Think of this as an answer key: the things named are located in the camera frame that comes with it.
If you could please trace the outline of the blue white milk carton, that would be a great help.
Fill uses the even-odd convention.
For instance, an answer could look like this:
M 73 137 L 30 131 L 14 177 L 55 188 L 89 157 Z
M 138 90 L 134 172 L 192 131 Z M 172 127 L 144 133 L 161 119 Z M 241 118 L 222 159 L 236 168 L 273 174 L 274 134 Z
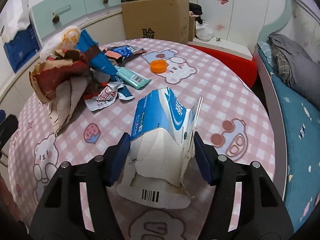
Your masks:
M 131 147 L 117 193 L 157 209 L 185 209 L 191 196 L 184 175 L 195 157 L 194 133 L 202 97 L 185 108 L 170 88 L 153 90 L 137 103 Z

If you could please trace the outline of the pink checkered tablecloth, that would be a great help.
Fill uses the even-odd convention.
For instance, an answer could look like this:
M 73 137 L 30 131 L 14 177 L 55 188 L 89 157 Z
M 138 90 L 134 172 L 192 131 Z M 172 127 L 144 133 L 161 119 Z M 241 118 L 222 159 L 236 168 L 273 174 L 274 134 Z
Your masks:
M 127 59 L 141 88 L 133 99 L 117 99 L 90 111 L 80 101 L 67 126 L 56 132 L 49 105 L 32 95 L 18 117 L 9 151 L 12 194 L 23 222 L 31 225 L 36 208 L 62 162 L 89 162 L 131 136 L 124 174 L 108 196 L 126 239 L 197 239 L 214 188 L 201 175 L 191 152 L 197 131 L 218 154 L 237 163 L 258 161 L 275 172 L 272 126 L 260 100 L 218 59 L 182 44 L 127 40 L 145 53 Z M 189 164 L 174 152 L 189 152 Z

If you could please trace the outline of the teal bed mattress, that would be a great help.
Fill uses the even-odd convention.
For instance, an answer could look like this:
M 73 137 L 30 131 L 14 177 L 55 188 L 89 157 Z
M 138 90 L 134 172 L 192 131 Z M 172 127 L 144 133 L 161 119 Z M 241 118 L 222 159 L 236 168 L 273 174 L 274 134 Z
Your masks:
M 283 117 L 287 146 L 284 203 L 297 231 L 319 203 L 319 111 L 281 81 L 271 46 L 258 42 L 257 47 Z

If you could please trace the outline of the white red snack wrapper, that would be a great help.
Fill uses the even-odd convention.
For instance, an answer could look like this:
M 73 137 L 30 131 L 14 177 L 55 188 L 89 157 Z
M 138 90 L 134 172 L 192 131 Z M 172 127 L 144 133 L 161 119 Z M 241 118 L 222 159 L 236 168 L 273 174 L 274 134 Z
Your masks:
M 87 108 L 94 112 L 112 105 L 116 101 L 118 90 L 123 87 L 119 82 L 105 82 L 100 84 L 96 92 L 87 87 L 82 97 Z

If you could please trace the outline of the brown red paper bag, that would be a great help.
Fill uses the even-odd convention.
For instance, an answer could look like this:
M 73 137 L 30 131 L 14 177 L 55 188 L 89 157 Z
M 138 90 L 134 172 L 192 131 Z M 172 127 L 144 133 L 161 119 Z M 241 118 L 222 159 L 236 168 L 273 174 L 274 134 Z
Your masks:
M 29 72 L 37 98 L 48 105 L 56 135 L 69 123 L 90 80 L 88 57 L 77 49 L 56 50 Z

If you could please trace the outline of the grey folded quilt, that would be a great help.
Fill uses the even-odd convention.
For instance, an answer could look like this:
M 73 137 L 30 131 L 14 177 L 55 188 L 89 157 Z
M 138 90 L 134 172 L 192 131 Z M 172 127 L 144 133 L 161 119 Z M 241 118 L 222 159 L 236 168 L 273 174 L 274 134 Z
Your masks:
M 272 34 L 268 40 L 282 82 L 319 108 L 319 64 L 285 35 Z

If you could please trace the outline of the teal wet wipes packet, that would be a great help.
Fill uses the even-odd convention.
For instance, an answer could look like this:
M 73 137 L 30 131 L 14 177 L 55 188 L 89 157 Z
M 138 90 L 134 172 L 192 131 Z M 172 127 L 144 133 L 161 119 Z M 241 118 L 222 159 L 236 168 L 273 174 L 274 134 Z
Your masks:
M 147 77 L 125 67 L 116 67 L 116 70 L 117 76 L 135 89 L 142 89 L 151 81 L 151 79 L 148 79 Z

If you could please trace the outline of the dark blue pink snack bag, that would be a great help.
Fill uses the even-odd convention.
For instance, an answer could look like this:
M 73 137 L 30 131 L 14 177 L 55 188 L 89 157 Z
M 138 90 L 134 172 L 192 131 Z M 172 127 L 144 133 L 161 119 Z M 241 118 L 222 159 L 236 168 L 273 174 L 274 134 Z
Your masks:
M 102 52 L 113 65 L 119 66 L 125 59 L 143 54 L 146 50 L 140 47 L 123 45 L 118 47 L 105 47 L 102 49 Z

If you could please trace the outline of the blue snack wrapper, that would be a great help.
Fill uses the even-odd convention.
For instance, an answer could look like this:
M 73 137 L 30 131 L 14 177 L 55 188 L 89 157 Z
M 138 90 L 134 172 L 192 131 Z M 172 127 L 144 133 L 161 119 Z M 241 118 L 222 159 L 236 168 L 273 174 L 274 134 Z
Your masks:
M 75 49 L 80 50 L 85 54 L 89 61 L 89 66 L 95 70 L 95 74 L 99 74 L 97 77 L 101 78 L 100 83 L 107 83 L 103 81 L 103 77 L 108 77 L 110 82 L 118 82 L 120 86 L 118 87 L 118 95 L 120 100 L 130 101 L 135 97 L 128 90 L 124 81 L 116 76 L 117 70 L 107 56 L 100 50 L 98 43 L 95 42 L 86 30 L 83 30 L 79 37 L 79 42 L 75 46 Z

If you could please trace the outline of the white yellow plastic wrapper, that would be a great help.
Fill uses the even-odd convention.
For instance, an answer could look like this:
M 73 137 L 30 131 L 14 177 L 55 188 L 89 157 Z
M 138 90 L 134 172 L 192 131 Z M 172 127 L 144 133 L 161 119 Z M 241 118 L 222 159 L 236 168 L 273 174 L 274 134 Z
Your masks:
M 54 51 L 61 49 L 72 49 L 74 48 L 80 38 L 81 29 L 76 25 L 70 25 L 51 37 L 43 46 L 40 51 L 40 58 L 46 59 L 52 55 Z

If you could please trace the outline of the orange plastic lid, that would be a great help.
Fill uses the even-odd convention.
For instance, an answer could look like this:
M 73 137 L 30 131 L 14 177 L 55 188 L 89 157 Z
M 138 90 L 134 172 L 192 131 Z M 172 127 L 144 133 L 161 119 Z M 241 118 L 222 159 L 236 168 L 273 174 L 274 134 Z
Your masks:
M 155 74 L 162 74 L 167 71 L 168 64 L 165 60 L 153 60 L 150 62 L 150 70 Z

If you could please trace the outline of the blue white tissue box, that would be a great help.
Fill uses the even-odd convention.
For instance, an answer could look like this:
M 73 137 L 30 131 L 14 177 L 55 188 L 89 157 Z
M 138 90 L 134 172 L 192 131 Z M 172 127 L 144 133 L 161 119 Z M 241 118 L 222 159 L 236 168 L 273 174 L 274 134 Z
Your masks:
M 18 72 L 39 50 L 29 17 L 29 0 L 11 0 L 1 17 L 3 49 L 13 72 Z

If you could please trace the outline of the white plastic bag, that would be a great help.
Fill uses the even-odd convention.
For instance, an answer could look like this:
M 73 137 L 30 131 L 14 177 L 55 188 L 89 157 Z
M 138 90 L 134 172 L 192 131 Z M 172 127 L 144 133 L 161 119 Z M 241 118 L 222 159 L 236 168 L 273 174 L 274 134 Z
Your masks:
M 210 27 L 209 23 L 203 21 L 202 24 L 196 22 L 195 24 L 195 36 L 201 41 L 210 41 L 214 36 L 213 30 Z

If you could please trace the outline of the mint green drawer cabinet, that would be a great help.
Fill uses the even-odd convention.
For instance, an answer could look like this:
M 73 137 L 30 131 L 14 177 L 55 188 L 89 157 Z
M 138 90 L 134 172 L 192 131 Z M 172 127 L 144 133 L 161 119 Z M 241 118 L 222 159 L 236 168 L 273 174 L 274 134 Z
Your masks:
M 31 8 L 31 15 L 38 37 L 43 39 L 83 16 L 120 4 L 121 0 L 44 0 Z

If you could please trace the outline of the large cardboard box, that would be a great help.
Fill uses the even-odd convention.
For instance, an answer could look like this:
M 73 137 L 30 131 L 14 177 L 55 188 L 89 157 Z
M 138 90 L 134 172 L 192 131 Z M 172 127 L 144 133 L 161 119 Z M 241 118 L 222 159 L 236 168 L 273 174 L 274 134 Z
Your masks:
M 188 43 L 189 0 L 139 0 L 123 3 L 121 9 L 128 39 Z

